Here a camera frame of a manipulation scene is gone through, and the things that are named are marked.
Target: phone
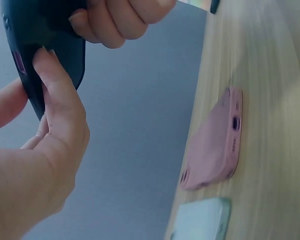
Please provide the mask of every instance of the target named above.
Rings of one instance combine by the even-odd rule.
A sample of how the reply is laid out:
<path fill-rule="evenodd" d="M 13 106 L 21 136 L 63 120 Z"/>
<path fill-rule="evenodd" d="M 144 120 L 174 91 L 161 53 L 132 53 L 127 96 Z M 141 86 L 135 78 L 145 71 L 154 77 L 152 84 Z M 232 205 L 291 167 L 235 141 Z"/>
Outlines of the phone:
<path fill-rule="evenodd" d="M 78 89 L 85 73 L 86 42 L 68 18 L 86 0 L 1 0 L 8 44 L 23 87 L 39 119 L 45 112 L 42 81 L 33 68 L 39 48 L 54 50 Z"/>
<path fill-rule="evenodd" d="M 243 93 L 228 87 L 206 121 L 189 139 L 186 168 L 180 186 L 194 190 L 229 179 L 234 174 L 240 151 Z"/>
<path fill-rule="evenodd" d="M 231 214 L 227 198 L 214 197 L 179 206 L 170 240 L 224 240 Z"/>

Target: wooden table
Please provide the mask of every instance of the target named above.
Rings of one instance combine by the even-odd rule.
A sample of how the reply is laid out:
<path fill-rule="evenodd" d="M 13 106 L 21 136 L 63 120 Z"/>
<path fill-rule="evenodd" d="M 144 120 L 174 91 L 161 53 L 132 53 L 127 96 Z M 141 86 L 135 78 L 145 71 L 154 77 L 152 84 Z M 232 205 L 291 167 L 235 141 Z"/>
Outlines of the wooden table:
<path fill-rule="evenodd" d="M 165 239 L 180 204 L 224 196 L 227 240 L 300 240 L 300 0 L 221 0 L 209 14 L 189 137 L 229 85 L 243 90 L 237 170 L 197 191 L 178 187 Z"/>

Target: speaker holes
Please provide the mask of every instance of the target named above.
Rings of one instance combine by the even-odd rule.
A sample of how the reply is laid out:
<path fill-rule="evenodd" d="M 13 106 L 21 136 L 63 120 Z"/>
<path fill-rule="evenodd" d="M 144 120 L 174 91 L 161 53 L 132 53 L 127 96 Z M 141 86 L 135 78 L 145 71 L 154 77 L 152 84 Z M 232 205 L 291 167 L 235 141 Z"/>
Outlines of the speaker holes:
<path fill-rule="evenodd" d="M 237 139 L 234 138 L 232 142 L 232 152 L 234 153 L 236 151 L 236 145 L 237 145 Z"/>

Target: finger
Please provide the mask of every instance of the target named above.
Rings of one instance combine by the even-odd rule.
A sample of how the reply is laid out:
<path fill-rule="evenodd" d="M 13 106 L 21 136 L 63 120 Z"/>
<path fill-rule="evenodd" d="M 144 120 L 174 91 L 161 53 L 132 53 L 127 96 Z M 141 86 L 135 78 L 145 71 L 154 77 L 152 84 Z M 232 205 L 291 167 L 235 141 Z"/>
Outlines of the finger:
<path fill-rule="evenodd" d="M 0 90 L 0 128 L 16 118 L 25 108 L 28 96 L 20 79 Z"/>
<path fill-rule="evenodd" d="M 69 18 L 73 30 L 86 41 L 97 44 L 101 41 L 96 37 L 89 23 L 88 11 L 85 9 L 76 10 Z"/>
<path fill-rule="evenodd" d="M 174 8 L 177 0 L 129 0 L 129 2 L 146 24 L 155 24 Z"/>
<path fill-rule="evenodd" d="M 104 46 L 116 49 L 125 43 L 107 9 L 106 0 L 89 0 L 88 17 L 92 31 Z"/>
<path fill-rule="evenodd" d="M 106 5 L 124 39 L 138 39 L 145 34 L 148 25 L 143 22 L 128 0 L 107 0 Z"/>
<path fill-rule="evenodd" d="M 86 111 L 73 83 L 56 57 L 45 49 L 35 54 L 33 66 L 46 87 L 44 101 L 49 134 L 37 145 L 51 159 L 81 148 Z"/>
<path fill-rule="evenodd" d="M 51 104 L 63 110 L 74 111 L 74 106 L 81 101 L 71 78 L 57 58 L 41 48 L 33 58 L 33 67 L 47 88 Z"/>
<path fill-rule="evenodd" d="M 36 132 L 35 136 L 29 139 L 22 147 L 21 149 L 34 149 L 40 141 L 45 137 L 45 135 L 49 132 L 49 127 L 48 127 L 48 121 L 47 121 L 47 116 L 43 115 L 38 131 Z"/>

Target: skin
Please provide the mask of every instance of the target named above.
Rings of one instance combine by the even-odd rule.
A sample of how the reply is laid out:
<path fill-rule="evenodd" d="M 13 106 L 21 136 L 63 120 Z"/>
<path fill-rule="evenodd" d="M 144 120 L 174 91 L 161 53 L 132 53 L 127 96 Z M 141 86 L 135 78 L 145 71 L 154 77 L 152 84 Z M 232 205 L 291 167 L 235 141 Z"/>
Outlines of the skin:
<path fill-rule="evenodd" d="M 160 21 L 176 0 L 88 0 L 69 19 L 92 43 L 119 48 Z M 45 101 L 36 135 L 20 149 L 0 148 L 0 240 L 22 238 L 33 226 L 62 210 L 75 187 L 90 131 L 85 108 L 53 51 L 38 50 L 33 66 Z M 0 128 L 28 101 L 20 79 L 0 90 Z"/>

